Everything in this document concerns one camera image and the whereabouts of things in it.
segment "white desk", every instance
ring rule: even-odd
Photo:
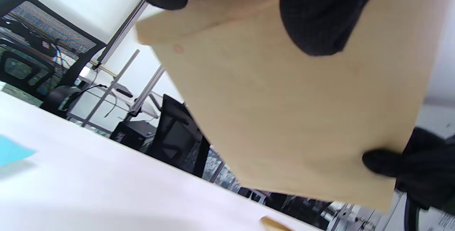
[[[0,134],[37,150],[0,167],[2,231],[318,230],[1,92]]]

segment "white tabletop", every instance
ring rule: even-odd
[[[2,231],[318,230],[2,92],[0,134],[37,151],[0,167]]]

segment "blue sticky note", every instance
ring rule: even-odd
[[[19,145],[7,137],[0,135],[0,166],[27,158],[34,153],[34,150]]]

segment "plywood sheet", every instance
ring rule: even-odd
[[[246,187],[387,210],[393,179],[362,153],[403,150],[450,0],[370,0],[345,50],[309,57],[278,0],[191,0],[138,23]]]

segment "metal frame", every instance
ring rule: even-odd
[[[127,17],[127,19],[123,22],[123,24],[119,27],[114,36],[107,43],[106,48],[98,57],[98,64],[96,64],[96,67],[94,67],[94,69],[97,69],[101,64],[106,64],[109,58],[114,54],[115,50],[117,50],[118,46],[122,43],[127,33],[131,30],[131,28],[141,17],[141,14],[145,11],[147,6],[148,4],[146,3],[145,0],[140,0],[138,2],[133,11]]]
[[[96,103],[95,107],[90,111],[89,115],[87,118],[84,120],[84,123],[82,124],[82,127],[85,127],[87,124],[89,124],[90,119],[92,116],[95,114],[95,112],[98,110],[98,108],[101,106],[101,104],[104,102],[106,97],[111,93],[112,88],[118,83],[120,78],[123,76],[125,71],[128,69],[128,67],[133,63],[134,59],[138,56],[141,50],[136,49],[133,55],[130,57],[128,62],[125,64],[123,69],[120,71],[120,73],[115,77],[114,81],[111,82],[111,85],[107,88],[107,90],[104,92],[103,96],[99,99],[99,101]]]
[[[125,117],[125,121],[130,121],[131,118],[133,118],[140,112],[142,105],[144,104],[147,97],[149,97],[149,95],[151,95],[153,88],[158,83],[158,81],[160,80],[160,78],[164,74],[164,72],[166,72],[166,71],[164,70],[163,66],[160,65],[158,67],[158,69],[156,70],[156,72],[151,77],[151,79],[148,82],[148,84],[146,85],[146,87],[143,89],[143,91],[137,98],[137,100],[131,106],[131,109],[130,109],[129,113],[127,114],[127,117]]]

